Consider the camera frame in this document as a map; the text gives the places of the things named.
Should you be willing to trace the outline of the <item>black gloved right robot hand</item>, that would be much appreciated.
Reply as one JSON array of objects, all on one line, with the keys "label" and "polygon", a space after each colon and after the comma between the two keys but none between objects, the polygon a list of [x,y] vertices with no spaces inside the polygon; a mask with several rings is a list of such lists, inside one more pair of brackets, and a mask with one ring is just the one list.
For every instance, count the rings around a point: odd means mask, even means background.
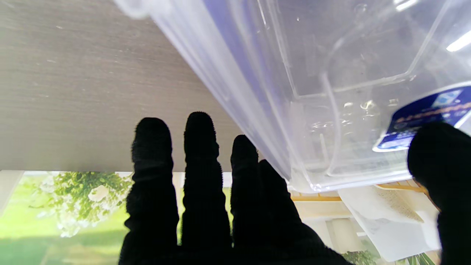
[{"label": "black gloved right robot hand", "polygon": [[[127,196],[129,229],[120,265],[347,265],[304,224],[286,181],[245,135],[234,139],[230,197],[225,208],[219,145],[211,117],[193,112],[184,131],[185,181],[181,245],[172,142],[161,119],[145,117],[131,148],[134,184]],[[441,264],[470,264],[470,136],[453,126],[426,124],[407,157],[411,175],[439,208]]]}]

